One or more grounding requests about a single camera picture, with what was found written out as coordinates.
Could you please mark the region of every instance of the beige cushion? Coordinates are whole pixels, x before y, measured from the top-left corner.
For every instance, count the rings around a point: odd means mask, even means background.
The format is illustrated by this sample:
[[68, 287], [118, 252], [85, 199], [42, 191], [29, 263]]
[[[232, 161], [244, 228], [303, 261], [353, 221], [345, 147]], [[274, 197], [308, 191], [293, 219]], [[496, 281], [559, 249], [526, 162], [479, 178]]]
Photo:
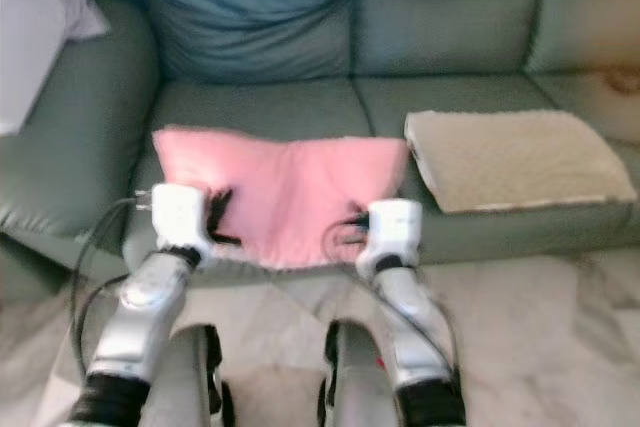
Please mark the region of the beige cushion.
[[447, 213], [633, 202], [622, 161], [566, 112], [409, 114], [405, 135]]

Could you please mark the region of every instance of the wire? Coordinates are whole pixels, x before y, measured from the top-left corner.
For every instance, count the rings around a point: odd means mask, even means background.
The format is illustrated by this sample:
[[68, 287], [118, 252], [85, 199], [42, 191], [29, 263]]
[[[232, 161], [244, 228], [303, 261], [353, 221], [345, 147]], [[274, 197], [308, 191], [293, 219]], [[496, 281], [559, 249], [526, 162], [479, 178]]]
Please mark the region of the wire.
[[350, 223], [351, 223], [351, 220], [346, 221], [346, 224], [345, 224], [345, 221], [338, 221], [338, 222], [334, 222], [333, 224], [329, 225], [329, 227], [327, 227], [327, 229], [324, 231], [322, 236], [322, 251], [324, 253], [324, 256], [327, 258], [327, 260], [331, 262], [335, 262], [338, 270], [340, 270], [340, 272], [342, 272], [344, 275], [349, 277], [352, 282], [355, 282], [359, 286], [363, 287], [370, 295], [372, 295], [379, 302], [384, 304], [385, 307], [389, 308], [393, 313], [395, 313], [398, 317], [403, 319], [409, 326], [411, 326], [420, 335], [420, 337], [422, 337], [423, 340], [425, 340], [438, 353], [438, 356], [442, 359], [442, 361], [447, 367], [449, 374], [453, 378], [453, 376], [455, 375], [456, 366], [458, 364], [458, 345], [455, 338], [453, 325], [451, 323], [450, 318], [448, 317], [448, 314], [443, 309], [442, 305], [437, 302], [433, 302], [436, 310], [438, 310], [440, 312], [440, 315], [442, 315], [442, 317], [444, 318], [445, 323], [447, 325], [447, 330], [449, 331], [449, 335], [451, 336], [451, 339], [452, 339], [452, 350], [453, 350], [452, 362], [449, 362], [449, 359], [444, 353], [444, 349], [440, 345], [438, 345], [436, 341], [434, 341], [431, 338], [431, 336], [425, 331], [425, 329], [420, 324], [418, 324], [411, 317], [401, 312], [400, 309], [398, 309], [398, 307], [396, 307], [393, 302], [388, 300], [380, 291], [376, 290], [371, 284], [369, 284], [369, 282], [363, 279], [359, 274], [354, 273], [352, 264], [350, 264], [349, 262], [346, 262], [344, 259], [336, 258], [329, 254], [327, 250], [327, 241], [329, 240], [329, 238], [331, 238], [332, 244], [334, 246], [337, 246], [338, 241], [337, 241], [337, 233], [335, 232], [336, 229], [339, 227], [344, 227], [345, 225], [348, 225]]
[[76, 321], [76, 310], [78, 304], [78, 288], [80, 285], [81, 279], [81, 271], [82, 267], [85, 264], [86, 258], [91, 257], [89, 255], [89, 249], [92, 245], [96, 248], [100, 246], [100, 243], [106, 233], [109, 231], [109, 228], [113, 225], [113, 222], [118, 218], [118, 214], [123, 210], [126, 206], [133, 204], [136, 202], [135, 198], [125, 198], [120, 199], [114, 202], [109, 209], [102, 215], [100, 219], [95, 223], [93, 228], [89, 231], [87, 235], [87, 239], [85, 240], [82, 248], [80, 249], [80, 253], [78, 254], [78, 258], [73, 267], [73, 271], [71, 273], [71, 295], [69, 299], [69, 321], [71, 324], [71, 346], [73, 348], [73, 354], [76, 358], [76, 362], [78, 364], [78, 368], [82, 376], [86, 375], [86, 368], [84, 365], [84, 360], [82, 358], [82, 346], [77, 343], [78, 335], [78, 323]]
[[80, 363], [82, 364], [82, 370], [85, 373], [86, 373], [87, 367], [86, 367], [86, 364], [84, 363], [84, 354], [82, 352], [82, 335], [84, 333], [84, 324], [85, 324], [85, 321], [87, 320], [87, 314], [89, 313], [89, 308], [91, 307], [91, 304], [93, 303], [93, 301], [95, 300], [95, 298], [98, 296], [100, 292], [102, 292], [107, 287], [111, 287], [112, 285], [122, 282], [127, 277], [129, 277], [129, 274], [122, 274], [122, 275], [119, 275], [118, 277], [114, 277], [113, 279], [104, 281], [102, 284], [100, 284], [98, 287], [96, 287], [91, 291], [89, 296], [85, 299], [85, 301], [82, 303], [82, 306], [80, 307], [80, 314], [78, 315], [78, 320], [76, 322], [77, 324], [76, 330], [75, 332], [72, 333], [72, 335], [74, 336], [74, 340], [73, 340], [74, 344], [79, 346]]

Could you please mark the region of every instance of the pink cloth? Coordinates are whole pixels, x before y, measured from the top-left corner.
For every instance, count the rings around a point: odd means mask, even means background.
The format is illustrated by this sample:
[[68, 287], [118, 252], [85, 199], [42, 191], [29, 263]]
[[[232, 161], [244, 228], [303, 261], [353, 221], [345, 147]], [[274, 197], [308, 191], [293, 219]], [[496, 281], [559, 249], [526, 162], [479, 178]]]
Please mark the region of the pink cloth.
[[333, 222], [392, 195], [407, 160], [404, 140], [343, 138], [273, 142], [223, 130], [167, 127], [153, 134], [167, 182], [233, 190], [217, 233], [274, 268], [326, 263]]

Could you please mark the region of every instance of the black joint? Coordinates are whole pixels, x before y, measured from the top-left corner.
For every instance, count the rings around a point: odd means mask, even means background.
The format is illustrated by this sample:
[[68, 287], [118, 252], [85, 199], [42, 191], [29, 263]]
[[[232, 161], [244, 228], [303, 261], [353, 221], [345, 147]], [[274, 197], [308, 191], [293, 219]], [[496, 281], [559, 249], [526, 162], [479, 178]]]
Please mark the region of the black joint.
[[222, 408], [222, 397], [213, 385], [211, 376], [207, 377], [207, 392], [209, 394], [209, 415], [217, 414]]
[[213, 325], [204, 326], [204, 334], [207, 339], [207, 372], [213, 374], [222, 363], [222, 347], [218, 329]]
[[382, 257], [378, 262], [376, 262], [375, 271], [376, 274], [383, 272], [388, 269], [397, 269], [399, 267], [404, 267], [407, 269], [415, 269], [415, 265], [405, 264], [399, 255], [387, 255]]
[[93, 374], [71, 409], [68, 421], [137, 427], [149, 388], [148, 382], [139, 379]]
[[432, 379], [401, 387], [396, 392], [404, 425], [407, 427], [436, 427], [467, 425], [467, 414], [458, 383]]
[[331, 385], [329, 385], [329, 391], [327, 392], [327, 405], [331, 408], [336, 404], [336, 387], [338, 385], [338, 364], [334, 364], [333, 371], [331, 372]]
[[327, 336], [324, 341], [324, 358], [327, 362], [335, 365], [337, 362], [337, 338], [338, 329], [340, 328], [340, 321], [332, 320], [329, 324], [329, 330], [327, 330]]
[[200, 252], [192, 247], [168, 247], [165, 249], [161, 249], [160, 253], [177, 255], [181, 257], [187, 262], [191, 270], [195, 270], [200, 261], [202, 260], [202, 256]]

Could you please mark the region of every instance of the green leather couch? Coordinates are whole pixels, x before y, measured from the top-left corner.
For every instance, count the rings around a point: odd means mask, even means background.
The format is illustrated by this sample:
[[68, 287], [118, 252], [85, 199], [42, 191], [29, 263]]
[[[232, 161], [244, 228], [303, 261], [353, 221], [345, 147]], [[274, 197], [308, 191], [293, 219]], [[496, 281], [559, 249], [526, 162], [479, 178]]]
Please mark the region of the green leather couch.
[[[107, 206], [162, 180], [150, 133], [169, 123], [401, 137], [412, 111], [564, 109], [640, 188], [640, 95], [607, 82], [640, 68], [640, 0], [98, 2], [110, 33], [67, 45], [24, 131], [0, 138], [5, 296], [55, 290]], [[425, 262], [640, 243], [638, 203], [444, 215], [414, 165], [402, 194], [424, 205]], [[130, 212], [92, 275], [135, 268], [153, 239]]]

